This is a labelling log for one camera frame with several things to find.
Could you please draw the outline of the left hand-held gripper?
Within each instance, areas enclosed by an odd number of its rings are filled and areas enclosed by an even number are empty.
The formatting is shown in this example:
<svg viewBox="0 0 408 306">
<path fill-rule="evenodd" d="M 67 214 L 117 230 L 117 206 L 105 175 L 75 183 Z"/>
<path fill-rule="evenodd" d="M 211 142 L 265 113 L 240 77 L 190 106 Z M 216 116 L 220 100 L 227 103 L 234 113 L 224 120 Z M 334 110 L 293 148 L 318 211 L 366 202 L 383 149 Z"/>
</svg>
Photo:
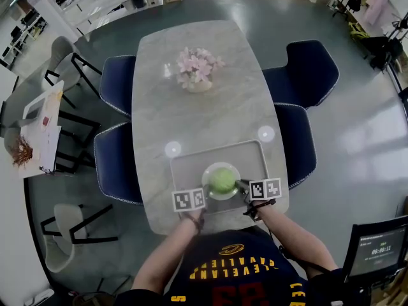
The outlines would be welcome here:
<svg viewBox="0 0 408 306">
<path fill-rule="evenodd" d="M 210 198 L 211 188 L 209 185 L 203 188 L 185 191 L 174 191 L 171 194 L 174 212 L 189 212 L 206 208 Z"/>
</svg>

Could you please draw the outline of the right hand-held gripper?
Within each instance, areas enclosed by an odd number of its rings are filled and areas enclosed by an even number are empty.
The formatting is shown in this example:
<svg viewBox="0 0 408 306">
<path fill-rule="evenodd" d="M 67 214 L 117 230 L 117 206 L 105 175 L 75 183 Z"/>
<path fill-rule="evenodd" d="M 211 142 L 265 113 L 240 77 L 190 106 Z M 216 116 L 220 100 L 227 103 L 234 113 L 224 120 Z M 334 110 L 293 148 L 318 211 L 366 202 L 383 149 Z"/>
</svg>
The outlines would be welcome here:
<svg viewBox="0 0 408 306">
<path fill-rule="evenodd" d="M 267 178 L 263 180 L 241 179 L 235 181 L 241 193 L 249 193 L 249 201 L 269 201 L 282 197 L 281 179 Z"/>
</svg>

